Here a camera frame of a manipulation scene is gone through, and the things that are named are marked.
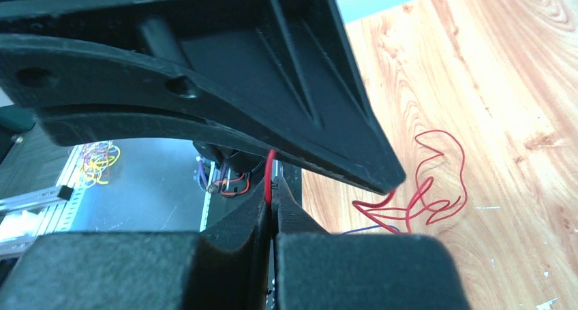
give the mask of black plastic bracket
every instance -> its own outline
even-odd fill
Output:
[[[0,84],[60,145],[182,138],[378,193],[405,178],[335,0],[5,0]]]
[[[2,286],[0,309],[263,309],[272,236],[274,309],[469,309],[438,241],[328,234],[282,176],[272,214],[263,182],[201,233],[39,236]]]

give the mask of mounting hole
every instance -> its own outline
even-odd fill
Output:
[[[201,91],[199,86],[187,76],[171,78],[164,85],[169,92],[179,97],[198,97]]]
[[[27,68],[16,72],[16,79],[25,87],[33,89],[45,89],[55,87],[58,83],[58,76],[43,68]]]

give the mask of wire bundle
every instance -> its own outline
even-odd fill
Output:
[[[88,143],[82,146],[80,158],[82,159],[82,182],[86,188],[96,184],[106,185],[108,181],[103,179],[110,174],[110,167],[121,156],[121,149],[112,141]]]
[[[431,146],[426,145],[425,143],[423,143],[419,140],[419,138],[421,136],[424,136],[426,134],[432,134],[432,133],[446,134],[457,144],[457,146],[459,147],[459,150],[461,151],[459,182],[460,182],[461,188],[463,189],[463,202],[462,202],[462,196],[457,197],[456,200],[453,202],[450,201],[449,199],[439,199],[439,200],[435,200],[435,201],[430,202],[430,203],[426,203],[426,201],[424,201],[423,196],[431,189],[431,186],[433,185],[435,178],[433,176],[428,176],[423,182],[420,183],[419,179],[418,179],[419,171],[420,171],[421,167],[425,163],[427,163],[428,161],[431,161],[431,160],[438,158],[438,157],[443,157],[445,155],[442,151],[439,151],[438,149],[434,149]],[[423,146],[424,148],[426,148],[430,151],[433,151],[435,153],[435,155],[428,157],[427,159],[424,159],[422,162],[420,162],[418,164],[418,166],[415,170],[415,175],[414,175],[414,180],[415,180],[415,185],[416,185],[417,191],[411,197],[409,205],[406,208],[387,207],[386,206],[393,199],[393,196],[395,195],[395,190],[393,190],[385,198],[385,200],[383,200],[382,202],[380,202],[378,204],[371,204],[371,203],[366,203],[366,202],[361,202],[361,201],[353,201],[352,202],[352,205],[359,212],[364,214],[367,218],[369,218],[370,220],[372,220],[373,222],[375,222],[379,226],[385,228],[386,230],[388,230],[389,232],[392,232],[394,234],[401,234],[401,232],[399,230],[395,229],[393,226],[386,225],[385,223],[383,223],[381,221],[380,218],[389,219],[389,220],[404,221],[404,223],[406,225],[407,233],[412,233],[412,228],[411,228],[411,223],[410,223],[410,221],[412,219],[418,217],[419,215],[421,215],[425,212],[429,212],[430,215],[428,216],[425,224],[431,225],[433,223],[437,223],[437,222],[442,221],[444,219],[448,219],[450,217],[455,216],[461,209],[463,209],[466,206],[466,203],[468,201],[468,190],[466,189],[466,184],[463,181],[463,169],[464,169],[464,166],[466,164],[466,153],[463,150],[461,143],[459,143],[459,141],[452,134],[448,133],[447,131],[441,130],[441,129],[433,129],[430,131],[425,131],[423,133],[420,133],[414,137],[414,140],[417,142],[417,144]],[[421,202],[421,204],[423,205],[423,208],[419,211],[414,211],[414,208],[418,204],[418,202]],[[403,211],[404,216],[396,217],[396,216],[391,216],[391,215],[383,215],[380,213],[376,213],[378,211]],[[371,228],[375,228],[375,226],[372,226],[370,228],[362,228],[360,230],[366,230],[366,229],[371,229]]]
[[[227,197],[227,198],[232,198],[234,196],[240,196],[240,195],[243,195],[249,191],[249,188],[251,187],[251,183],[250,183],[251,172],[243,173],[240,175],[239,178],[236,178],[236,179],[226,178],[225,175],[226,175],[227,171],[229,172],[229,176],[230,176],[231,169],[228,168],[227,164],[224,164],[221,168],[221,176],[219,177],[219,179],[217,181],[213,181],[211,184],[209,184],[209,179],[207,178],[207,174],[204,171],[204,158],[199,157],[198,162],[199,162],[199,171],[198,171],[197,181],[198,181],[198,184],[199,184],[199,187],[201,188],[201,190],[203,190],[205,192],[209,192],[211,194],[212,193],[221,193],[222,196]],[[236,183],[239,181],[245,182],[245,187],[241,191],[238,191],[237,187],[233,187],[232,191],[228,191],[228,188],[229,188],[231,183]]]

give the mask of wooden table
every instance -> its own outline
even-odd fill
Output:
[[[393,205],[408,205],[432,155],[415,135],[444,129],[463,144],[468,203],[411,224],[446,245],[474,309],[578,309],[577,27],[578,0],[416,0],[347,25],[408,174]],[[459,149],[424,140],[446,153],[419,172],[435,177],[425,200],[463,197]],[[303,174],[303,206],[331,232],[373,225],[351,201],[382,199]]]

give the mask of red wire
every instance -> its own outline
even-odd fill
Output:
[[[276,155],[277,151],[271,149],[267,155],[267,162],[265,163],[265,202],[269,208],[271,208],[271,200],[273,199],[273,194],[271,193],[271,174],[273,171],[273,160]]]
[[[460,169],[459,169],[459,182],[461,184],[461,188],[463,189],[463,202],[452,213],[450,213],[448,215],[444,215],[442,217],[437,217],[437,218],[434,218],[434,217],[436,217],[437,214],[442,213],[442,212],[447,211],[447,210],[450,210],[452,208],[455,208],[460,203],[462,198],[461,198],[461,196],[459,196],[454,201],[454,203],[452,203],[449,199],[439,199],[439,200],[430,202],[429,204],[426,204],[426,202],[423,199],[423,196],[429,191],[429,189],[431,189],[431,186],[433,185],[435,179],[433,176],[428,176],[425,179],[425,181],[423,181],[422,183],[419,183],[419,179],[418,179],[419,170],[420,170],[421,166],[423,164],[425,164],[426,162],[431,161],[437,157],[443,157],[445,155],[445,153],[443,153],[442,151],[439,151],[438,149],[434,149],[431,146],[426,145],[419,140],[419,138],[421,136],[423,136],[425,134],[430,134],[430,133],[446,134],[447,136],[452,138],[452,140],[457,144],[457,146],[459,147],[459,150],[461,151],[461,165],[460,165]],[[399,234],[399,232],[390,228],[389,225],[386,225],[385,223],[383,223],[381,220],[378,219],[378,217],[384,218],[384,219],[389,219],[389,220],[403,220],[406,223],[406,228],[408,230],[408,233],[411,233],[412,228],[411,228],[410,220],[414,219],[415,217],[418,217],[419,215],[421,215],[425,211],[432,212],[432,214],[427,218],[427,220],[425,222],[426,225],[431,225],[433,223],[437,223],[438,221],[442,221],[444,219],[448,219],[448,218],[456,215],[461,209],[463,209],[466,206],[466,202],[468,201],[468,189],[466,188],[466,184],[463,181],[463,169],[466,165],[466,152],[463,150],[461,143],[452,134],[448,133],[447,131],[441,130],[441,129],[433,129],[430,131],[424,131],[423,133],[416,135],[414,137],[414,139],[417,142],[417,144],[425,147],[426,149],[429,149],[429,150],[435,152],[436,154],[427,158],[427,159],[422,160],[418,164],[418,166],[415,170],[415,175],[414,175],[417,191],[414,193],[414,195],[410,199],[410,203],[407,206],[407,208],[400,208],[400,207],[385,208],[385,206],[392,200],[393,196],[395,195],[395,190],[393,190],[387,196],[387,198],[385,200],[383,200],[382,202],[380,202],[378,204],[371,204],[371,203],[366,203],[366,202],[361,202],[361,201],[353,201],[352,202],[353,206],[359,212],[364,214],[370,220],[374,221],[376,224],[382,226],[383,228],[385,228],[386,230],[388,230],[394,234]],[[412,214],[412,209],[415,207],[415,205],[417,204],[418,201],[421,201],[423,208],[421,210],[415,212],[414,214]],[[403,217],[395,217],[395,216],[381,215],[378,213],[372,213],[374,211],[404,211],[405,215]]]
[[[247,191],[249,191],[249,188],[251,187],[251,182],[249,182],[249,178],[247,178],[246,180],[246,185],[245,185],[245,189],[243,191],[240,192],[221,192],[221,195],[223,196],[239,196],[241,194],[245,194],[247,193]]]
[[[234,183],[234,182],[238,182],[238,181],[240,181],[241,179],[244,179],[244,178],[245,178],[245,173],[242,173],[242,174],[240,175],[240,177],[237,178],[237,179],[220,179],[220,180],[218,180],[218,181],[214,181],[213,184],[214,184],[214,185],[219,185],[219,184],[223,183],[223,185],[225,185],[227,182],[229,182],[229,183]]]

